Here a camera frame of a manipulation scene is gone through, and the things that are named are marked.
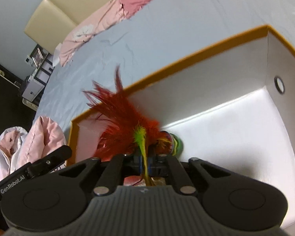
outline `picture frame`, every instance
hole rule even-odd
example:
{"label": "picture frame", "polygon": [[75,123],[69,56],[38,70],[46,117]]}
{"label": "picture frame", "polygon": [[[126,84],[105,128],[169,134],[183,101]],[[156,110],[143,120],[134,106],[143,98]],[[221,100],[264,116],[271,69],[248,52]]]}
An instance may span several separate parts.
{"label": "picture frame", "polygon": [[35,67],[38,67],[46,59],[47,55],[48,52],[46,52],[40,45],[37,44],[29,57],[33,60]]}

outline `wall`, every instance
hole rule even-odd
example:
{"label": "wall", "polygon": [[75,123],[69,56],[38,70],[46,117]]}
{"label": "wall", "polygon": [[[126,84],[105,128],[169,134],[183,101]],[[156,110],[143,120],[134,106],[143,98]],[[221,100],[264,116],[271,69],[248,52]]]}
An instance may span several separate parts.
{"label": "wall", "polygon": [[36,43],[24,28],[42,0],[0,0],[0,64],[21,79],[33,68],[25,58]]}

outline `black floor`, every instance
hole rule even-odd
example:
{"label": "black floor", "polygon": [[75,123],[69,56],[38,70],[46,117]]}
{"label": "black floor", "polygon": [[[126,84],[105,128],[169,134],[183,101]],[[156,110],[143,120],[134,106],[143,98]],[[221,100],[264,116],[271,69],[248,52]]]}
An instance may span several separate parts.
{"label": "black floor", "polygon": [[13,126],[21,126],[29,131],[35,113],[22,103],[18,88],[0,76],[0,134]]}

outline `yellow-green feather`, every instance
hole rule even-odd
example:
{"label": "yellow-green feather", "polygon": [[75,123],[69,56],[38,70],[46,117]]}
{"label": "yellow-green feather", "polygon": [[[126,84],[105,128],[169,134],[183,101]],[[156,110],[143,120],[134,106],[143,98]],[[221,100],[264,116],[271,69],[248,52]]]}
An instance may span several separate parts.
{"label": "yellow-green feather", "polygon": [[142,157],[143,157],[143,164],[144,164],[144,175],[147,178],[148,177],[148,159],[147,159],[147,153],[145,148],[145,136],[146,136],[146,130],[142,126],[137,126],[134,131],[134,142],[139,146]]}

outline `white cabinet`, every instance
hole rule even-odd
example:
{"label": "white cabinet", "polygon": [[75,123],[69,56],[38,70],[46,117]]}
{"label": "white cabinet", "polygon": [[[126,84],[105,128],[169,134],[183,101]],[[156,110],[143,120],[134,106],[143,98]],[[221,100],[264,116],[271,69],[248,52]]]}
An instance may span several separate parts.
{"label": "white cabinet", "polygon": [[45,86],[35,79],[32,79],[26,86],[22,97],[32,102]]}

